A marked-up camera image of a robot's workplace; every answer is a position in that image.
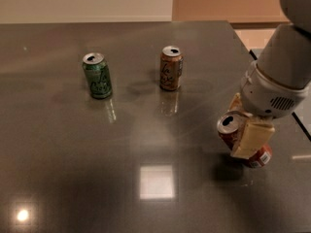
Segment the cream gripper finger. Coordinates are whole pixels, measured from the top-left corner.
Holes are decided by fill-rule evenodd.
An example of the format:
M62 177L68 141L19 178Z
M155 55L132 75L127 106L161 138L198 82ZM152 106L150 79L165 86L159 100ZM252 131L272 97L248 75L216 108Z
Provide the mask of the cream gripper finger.
M228 109L230 111L237 111L237 112L240 112L242 114L248 113L248 111L245 110L245 108L242 104L241 95L239 92L234 94Z
M251 158L269 141L274 132L274 124L269 118L251 117L247 119L230 155L234 158Z

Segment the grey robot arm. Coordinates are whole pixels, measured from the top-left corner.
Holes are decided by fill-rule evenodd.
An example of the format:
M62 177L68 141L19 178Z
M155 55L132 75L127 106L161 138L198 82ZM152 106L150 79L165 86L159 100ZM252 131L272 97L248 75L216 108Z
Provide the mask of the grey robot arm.
M272 120L291 114L306 98L311 82L311 0L280 0L290 21L279 25L241 79L229 105L248 118L231 155L248 159L275 132Z

